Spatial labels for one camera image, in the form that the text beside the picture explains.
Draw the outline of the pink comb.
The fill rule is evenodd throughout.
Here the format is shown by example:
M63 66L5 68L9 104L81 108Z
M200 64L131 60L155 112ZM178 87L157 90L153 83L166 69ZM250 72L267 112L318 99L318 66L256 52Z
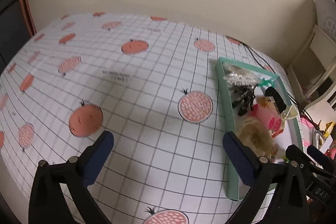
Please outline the pink comb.
M273 132L278 131L282 125L282 119L279 114L271 109L255 104L252 115L267 129Z

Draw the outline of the cream lace scrunchie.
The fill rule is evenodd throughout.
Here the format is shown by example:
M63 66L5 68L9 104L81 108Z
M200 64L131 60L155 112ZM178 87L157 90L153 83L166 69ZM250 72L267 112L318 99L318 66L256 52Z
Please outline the cream lace scrunchie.
M236 135L256 156L265 156L271 162L275 161L278 145L273 141L269 131L255 117L244 119Z

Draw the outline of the black toy car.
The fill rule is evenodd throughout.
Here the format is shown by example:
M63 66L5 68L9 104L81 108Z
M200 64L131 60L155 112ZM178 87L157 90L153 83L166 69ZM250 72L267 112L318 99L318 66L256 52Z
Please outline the black toy car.
M287 105L285 104L284 100L274 87L272 86L268 87L265 91L265 96L272 97L274 99L274 102L276 104L279 113L282 113L286 109Z

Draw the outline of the black gold action figure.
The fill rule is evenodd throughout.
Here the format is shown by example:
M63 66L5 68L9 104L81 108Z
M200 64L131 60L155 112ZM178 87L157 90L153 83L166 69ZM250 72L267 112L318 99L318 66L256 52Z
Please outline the black gold action figure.
M238 116L242 117L248 113L248 108L253 110L253 101L255 100L256 85L235 86L234 95L237 97L231 102L232 108L240 107Z

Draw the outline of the green plastic figure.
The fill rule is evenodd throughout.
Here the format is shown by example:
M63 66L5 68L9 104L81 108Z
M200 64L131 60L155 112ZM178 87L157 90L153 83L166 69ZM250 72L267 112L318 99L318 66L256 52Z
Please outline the green plastic figure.
M262 78L257 85L258 85L258 87L273 87L273 88L275 88L274 81L275 81L275 78L270 78L270 79Z

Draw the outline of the cotton swab bag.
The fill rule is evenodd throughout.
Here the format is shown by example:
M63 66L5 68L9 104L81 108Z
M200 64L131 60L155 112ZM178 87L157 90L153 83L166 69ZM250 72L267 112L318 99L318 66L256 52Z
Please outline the cotton swab bag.
M223 64L223 79L233 86L250 86L258 85L260 79L249 69L244 69L237 65Z

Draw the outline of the cream hair claw clip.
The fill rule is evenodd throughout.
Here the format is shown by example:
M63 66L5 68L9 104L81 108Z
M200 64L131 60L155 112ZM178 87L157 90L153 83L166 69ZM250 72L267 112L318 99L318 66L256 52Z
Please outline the cream hair claw clip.
M289 105L281 113L281 118L282 118L283 121L288 121L288 120L292 120L294 118L297 118L298 115L299 115L299 110L298 110L297 106Z

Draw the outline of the pink white crochet cloth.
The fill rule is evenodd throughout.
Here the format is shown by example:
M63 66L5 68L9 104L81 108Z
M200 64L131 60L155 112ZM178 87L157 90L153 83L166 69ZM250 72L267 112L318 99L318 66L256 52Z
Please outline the pink white crochet cloth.
M303 145L308 147L313 144L313 137L314 137L314 127L308 121L306 116L302 115L301 124L302 124L302 138L303 138Z

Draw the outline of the white tray with green rim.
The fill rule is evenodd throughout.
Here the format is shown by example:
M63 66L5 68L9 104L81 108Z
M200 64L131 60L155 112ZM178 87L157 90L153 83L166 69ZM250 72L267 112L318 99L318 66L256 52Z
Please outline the white tray with green rim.
M216 65L216 70L217 70L220 95L222 99L222 110L224 114L225 132L232 131L236 133L237 126L241 125L244 119L243 117L239 118L238 111L233 109L231 106L231 96L233 95L233 92L230 91L226 80L223 79L224 76L223 64L225 63L237 65L244 69L249 69L253 71L260 79L275 78L274 81L275 89L278 91L278 93L284 100L285 104L288 106L291 105L289 94L285 88L282 78L279 75L241 61L219 57ZM298 118L294 118L292 120L285 122L284 132L275 137L274 139L274 141L279 145L279 151L276 155L276 163L283 161L283 157L285 156L285 150L291 144L295 144L300 150L303 150L303 141L300 129L301 126L299 125ZM231 200L241 201L248 192L248 186L243 184L231 161L228 162L227 170L228 170L228 182L226 187L226 195Z

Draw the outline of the cream shelf unit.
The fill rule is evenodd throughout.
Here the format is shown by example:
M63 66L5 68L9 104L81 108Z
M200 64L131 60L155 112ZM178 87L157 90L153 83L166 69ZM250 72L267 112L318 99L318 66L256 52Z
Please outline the cream shelf unit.
M295 100L303 107L319 101L335 106L335 41L319 26L286 69Z

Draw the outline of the white commemorative book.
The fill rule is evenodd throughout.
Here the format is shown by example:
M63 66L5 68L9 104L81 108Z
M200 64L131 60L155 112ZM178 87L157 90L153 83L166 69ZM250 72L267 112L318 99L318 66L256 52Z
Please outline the white commemorative book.
M314 0L317 12L317 24L335 41L336 4L333 0Z

